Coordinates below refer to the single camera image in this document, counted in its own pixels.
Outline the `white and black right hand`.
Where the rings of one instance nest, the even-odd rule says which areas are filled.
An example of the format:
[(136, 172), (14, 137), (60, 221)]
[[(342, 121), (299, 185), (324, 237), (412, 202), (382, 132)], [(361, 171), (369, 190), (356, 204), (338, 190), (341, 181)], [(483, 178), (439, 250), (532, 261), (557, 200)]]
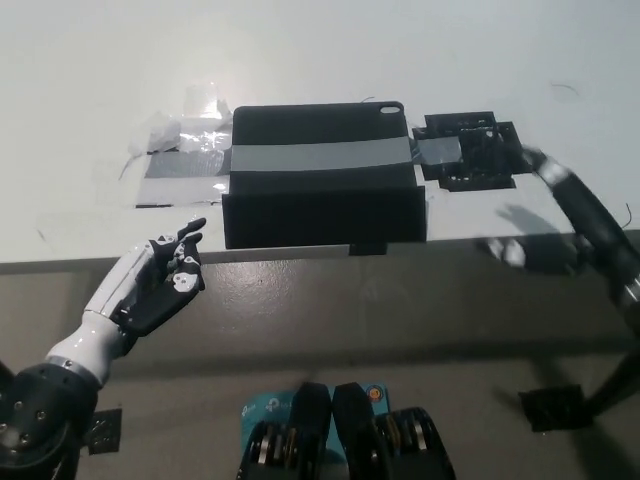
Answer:
[(502, 265), (531, 274), (575, 276), (593, 260), (593, 250), (580, 235), (526, 235), (477, 239), (475, 246)]

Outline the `white and black left hand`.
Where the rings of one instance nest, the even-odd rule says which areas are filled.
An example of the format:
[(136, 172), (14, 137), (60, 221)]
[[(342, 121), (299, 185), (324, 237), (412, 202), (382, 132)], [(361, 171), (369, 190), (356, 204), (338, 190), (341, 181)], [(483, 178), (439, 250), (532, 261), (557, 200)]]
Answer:
[(197, 244), (206, 220), (172, 235), (132, 247), (108, 272), (85, 310), (125, 333), (144, 337), (162, 326), (205, 289)]

